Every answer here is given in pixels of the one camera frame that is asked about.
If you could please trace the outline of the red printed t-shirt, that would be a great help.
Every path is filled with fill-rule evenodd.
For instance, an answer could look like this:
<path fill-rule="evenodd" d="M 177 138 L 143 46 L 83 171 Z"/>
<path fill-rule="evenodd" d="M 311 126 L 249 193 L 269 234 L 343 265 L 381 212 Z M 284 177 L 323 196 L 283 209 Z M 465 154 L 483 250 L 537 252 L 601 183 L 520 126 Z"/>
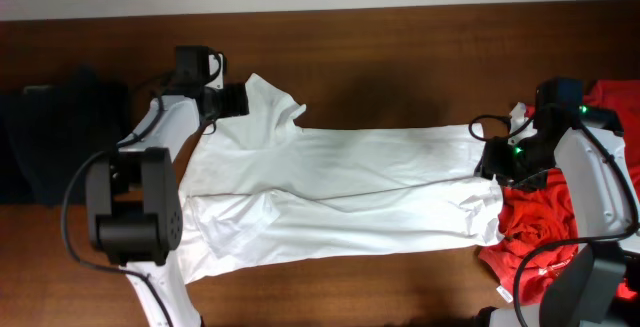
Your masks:
<path fill-rule="evenodd" d="M 625 158 L 631 180 L 639 187 L 639 82 L 637 80 L 600 80 L 585 98 L 589 106 L 615 111 L 625 131 Z M 499 214 L 499 232 L 503 240 L 483 247 L 479 259 L 497 276 L 501 286 L 513 291 L 514 277 L 522 259 L 534 248 L 549 242 L 575 238 L 577 225 L 571 198 L 562 173 L 548 173 L 547 187 L 536 192 L 506 188 Z M 520 280 L 520 302 L 537 304 L 547 287 L 577 254 L 576 245 L 563 246 L 536 256 Z"/>

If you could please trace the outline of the white t-shirt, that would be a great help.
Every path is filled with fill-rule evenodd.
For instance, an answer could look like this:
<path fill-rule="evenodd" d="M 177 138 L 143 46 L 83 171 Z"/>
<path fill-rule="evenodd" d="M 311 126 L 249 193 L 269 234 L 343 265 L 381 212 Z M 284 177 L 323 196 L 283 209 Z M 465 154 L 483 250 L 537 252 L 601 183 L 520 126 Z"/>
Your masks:
<path fill-rule="evenodd" d="M 472 129 L 302 128 L 289 94 L 256 75 L 246 89 L 248 114 L 201 136 L 180 184 L 186 281 L 500 241 L 502 193 L 474 174 L 483 146 Z"/>

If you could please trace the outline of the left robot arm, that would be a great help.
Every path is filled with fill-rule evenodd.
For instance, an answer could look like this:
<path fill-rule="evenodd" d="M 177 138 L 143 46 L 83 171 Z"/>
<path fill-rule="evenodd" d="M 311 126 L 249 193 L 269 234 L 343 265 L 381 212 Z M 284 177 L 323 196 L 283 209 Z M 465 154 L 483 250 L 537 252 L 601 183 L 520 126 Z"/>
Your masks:
<path fill-rule="evenodd" d="M 184 86 L 159 94 L 132 133 L 83 166 L 89 240 L 107 273 L 131 283 L 151 326 L 201 326 L 176 250 L 184 231 L 174 161 L 218 120 L 249 112 L 243 84 Z"/>

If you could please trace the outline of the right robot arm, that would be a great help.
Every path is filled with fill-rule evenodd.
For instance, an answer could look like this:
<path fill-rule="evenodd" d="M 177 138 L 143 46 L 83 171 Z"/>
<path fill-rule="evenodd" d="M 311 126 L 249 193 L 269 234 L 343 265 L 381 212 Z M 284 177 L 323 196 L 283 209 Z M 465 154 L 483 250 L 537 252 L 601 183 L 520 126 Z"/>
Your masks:
<path fill-rule="evenodd" d="M 574 238 L 548 242 L 524 261 L 544 252 L 576 246 L 577 256 L 538 304 L 520 300 L 486 314 L 489 326 L 636 326 L 639 305 L 616 296 L 623 281 L 638 280 L 639 200 L 625 160 L 624 131 L 611 110 L 550 103 L 528 113 L 518 104 L 508 118 L 509 135 L 491 139 L 477 168 L 500 185 L 534 190 L 540 177 L 559 169 L 576 218 Z"/>

